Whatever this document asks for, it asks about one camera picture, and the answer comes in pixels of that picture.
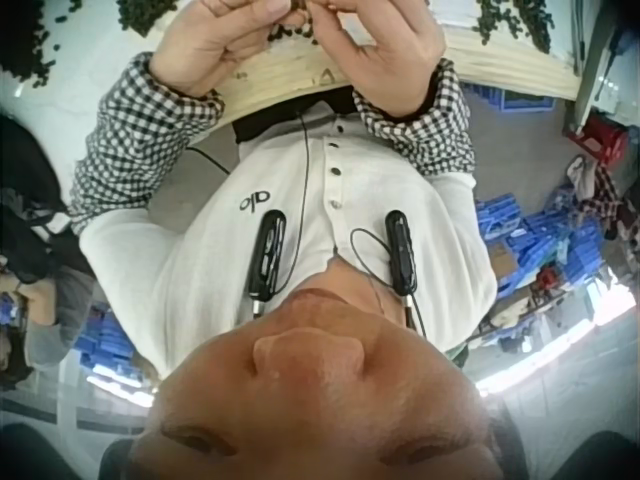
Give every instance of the neck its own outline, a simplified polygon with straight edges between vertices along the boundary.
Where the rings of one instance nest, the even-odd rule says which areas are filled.
[[[309,277],[296,290],[309,288],[333,292],[363,312],[375,313],[405,326],[402,302],[394,292],[341,258],[331,259],[327,270]]]

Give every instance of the gray clothing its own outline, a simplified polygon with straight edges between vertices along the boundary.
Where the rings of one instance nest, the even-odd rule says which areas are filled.
[[[61,267],[53,278],[55,324],[43,326],[27,322],[25,357],[27,364],[38,370],[56,366],[69,353],[84,328],[93,297],[95,281],[84,273]]]

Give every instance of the person's left hand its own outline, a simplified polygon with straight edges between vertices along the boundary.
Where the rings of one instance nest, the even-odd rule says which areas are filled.
[[[291,0],[194,0],[173,21],[149,70],[190,97],[218,86],[243,60],[264,50]]]

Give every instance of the plaid shirt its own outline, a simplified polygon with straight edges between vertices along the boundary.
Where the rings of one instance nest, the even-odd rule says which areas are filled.
[[[87,157],[75,171],[70,215],[76,234],[112,210],[146,208],[191,139],[211,129],[224,102],[211,92],[199,99],[159,85],[148,71],[151,53],[137,55],[100,101]],[[395,123],[354,91],[362,121],[388,140],[420,174],[471,173],[475,159],[467,133],[469,107],[453,69],[443,59],[435,74],[433,106],[412,122]]]

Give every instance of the red plastic stool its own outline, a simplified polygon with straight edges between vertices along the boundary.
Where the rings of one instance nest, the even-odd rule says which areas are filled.
[[[629,133],[625,129],[604,121],[594,113],[589,115],[580,135],[569,132],[567,137],[605,166],[620,160],[629,143]]]

